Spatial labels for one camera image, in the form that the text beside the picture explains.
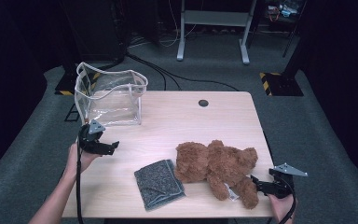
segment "computer tower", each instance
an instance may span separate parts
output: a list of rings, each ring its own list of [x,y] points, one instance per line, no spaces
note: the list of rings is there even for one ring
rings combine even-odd
[[[127,31],[118,0],[62,0],[80,59],[121,63]]]

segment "gray carpet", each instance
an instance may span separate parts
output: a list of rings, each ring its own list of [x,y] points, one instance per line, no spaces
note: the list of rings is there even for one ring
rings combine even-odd
[[[129,52],[181,77],[227,83],[252,94],[275,164],[284,162],[308,172],[295,177],[299,205],[296,223],[358,223],[358,169],[335,136],[305,75],[296,80],[303,97],[271,97],[263,90],[260,72],[281,72],[289,61],[282,53],[283,35],[256,34],[249,49],[251,63],[243,65],[240,36],[197,35],[186,42],[185,58],[176,61],[178,42],[170,47],[151,44]],[[132,69],[149,80],[148,89],[163,91],[163,78],[153,69],[126,58],[112,71]],[[52,192],[66,162],[67,148],[76,139],[79,122],[64,122],[73,96],[55,95],[63,75],[60,67],[47,71],[48,87],[33,115],[0,160],[0,223],[26,223]],[[177,87],[167,78],[167,90]],[[177,78],[183,91],[234,91],[228,86]],[[103,223],[102,219],[85,219]],[[229,223],[266,223],[265,218],[230,219]],[[62,223],[76,223],[65,218]]]

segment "human hand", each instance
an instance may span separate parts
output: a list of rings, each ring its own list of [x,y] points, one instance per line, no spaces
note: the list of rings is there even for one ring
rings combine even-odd
[[[91,163],[98,157],[102,155],[91,154],[87,151],[83,151],[81,154],[81,172],[85,171]],[[77,143],[73,143],[68,149],[68,160],[66,162],[66,167],[63,175],[75,177],[76,176],[76,167],[77,167]]]
[[[293,204],[293,194],[290,194],[286,196],[285,198],[279,199],[273,194],[268,194],[269,200],[271,201],[272,205],[272,212],[274,214],[274,217],[277,219],[278,222],[280,222],[286,214],[289,212],[289,210],[292,207]],[[295,218],[295,212],[293,212],[291,218],[289,218],[286,223],[293,223],[293,219]]]

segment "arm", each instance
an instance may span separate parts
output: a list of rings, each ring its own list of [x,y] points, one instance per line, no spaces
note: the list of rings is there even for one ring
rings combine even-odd
[[[269,200],[271,201],[272,213],[274,218],[280,222],[287,212],[290,210],[293,204],[293,195],[290,194],[285,198],[279,199],[273,194],[268,194]],[[289,218],[285,224],[293,224],[295,219],[295,212],[292,214],[292,218]]]
[[[97,157],[100,157],[100,155],[89,154],[83,151],[81,156],[81,172],[85,171]],[[69,147],[68,161],[59,183],[31,219],[30,224],[61,222],[63,209],[76,182],[76,162],[77,143],[73,143]]]

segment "table hole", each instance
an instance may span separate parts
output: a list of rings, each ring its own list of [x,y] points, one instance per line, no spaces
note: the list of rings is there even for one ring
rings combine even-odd
[[[199,101],[199,105],[202,106],[202,107],[205,107],[209,104],[209,102],[207,100],[200,100]]]

